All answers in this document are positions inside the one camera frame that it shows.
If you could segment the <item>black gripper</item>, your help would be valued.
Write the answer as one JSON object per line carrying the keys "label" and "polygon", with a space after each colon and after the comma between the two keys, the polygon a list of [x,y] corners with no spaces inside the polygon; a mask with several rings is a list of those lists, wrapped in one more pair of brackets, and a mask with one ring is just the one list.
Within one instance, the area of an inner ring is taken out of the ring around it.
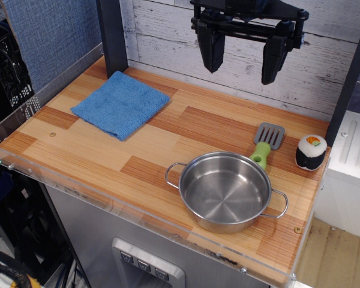
{"label": "black gripper", "polygon": [[203,64],[210,73],[216,72],[223,63],[225,36],[266,41],[263,48],[263,85],[273,83],[282,69],[289,52],[288,40],[297,49],[304,42],[302,30],[309,13],[283,1],[190,3],[194,7],[192,29],[197,34]]}

